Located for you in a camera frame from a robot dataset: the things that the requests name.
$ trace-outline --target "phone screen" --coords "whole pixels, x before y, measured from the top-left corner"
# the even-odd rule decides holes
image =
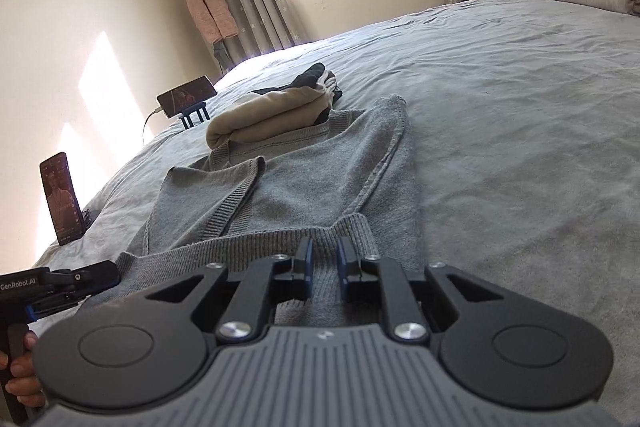
[[[159,94],[156,100],[161,105],[167,118],[184,111],[198,102],[207,100],[216,94],[216,90],[206,76],[174,87],[171,91]]]
[[[86,232],[82,211],[71,182],[66,154],[60,152],[40,164],[42,185],[60,245],[79,239]]]

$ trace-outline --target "sunlight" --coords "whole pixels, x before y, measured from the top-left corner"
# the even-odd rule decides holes
[[[76,130],[70,124],[65,123],[60,134],[58,151],[66,153],[69,163],[69,172],[78,197],[81,208],[93,198],[98,190],[109,180],[106,172],[100,167],[97,159],[88,152]],[[38,227],[36,230],[36,261],[45,249],[56,240],[56,232],[53,229],[49,207],[44,192],[40,197],[40,209],[38,211]]]
[[[116,166],[122,167],[142,147],[144,118],[133,98],[105,32],[100,33],[84,65],[78,89],[98,133]],[[154,134],[145,129],[145,142]],[[96,195],[113,172],[105,172],[100,158],[86,147],[81,136],[69,123],[65,123],[55,152],[64,151],[69,163],[76,197],[81,208]],[[38,260],[46,248],[56,240],[49,207],[44,192],[40,197],[36,230],[35,258]]]
[[[142,147],[140,130],[145,118],[104,32],[89,55],[78,87],[114,160],[118,166],[124,165]],[[147,128],[145,142],[153,137]]]

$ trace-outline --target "gray bed sheet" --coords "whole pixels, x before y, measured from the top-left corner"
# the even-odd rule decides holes
[[[640,20],[547,0],[478,0],[253,58],[210,100],[278,86],[314,62],[337,108],[402,96],[416,141],[424,256],[587,318],[615,367],[601,403],[640,419]],[[87,234],[39,264],[115,259],[166,171],[207,154],[169,127],[89,204]]]

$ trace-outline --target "charging cable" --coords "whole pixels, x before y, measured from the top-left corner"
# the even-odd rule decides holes
[[[160,112],[160,111],[162,111],[162,107],[156,107],[153,110],[153,112],[148,117],[146,117],[145,124],[142,126],[142,147],[145,146],[145,127],[146,127],[146,124],[148,123],[149,118],[151,118],[153,115],[155,115],[157,112]]]

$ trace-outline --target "gray sweater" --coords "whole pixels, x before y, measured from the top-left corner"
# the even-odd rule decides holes
[[[327,122],[263,142],[230,142],[189,168],[172,168],[145,225],[117,264],[110,301],[213,261],[240,271],[254,259],[294,254],[314,239],[311,302],[278,307],[277,323],[335,326],[375,321],[340,304],[335,251],[348,236],[359,256],[379,253],[418,269],[426,252],[404,100],[333,110]]]

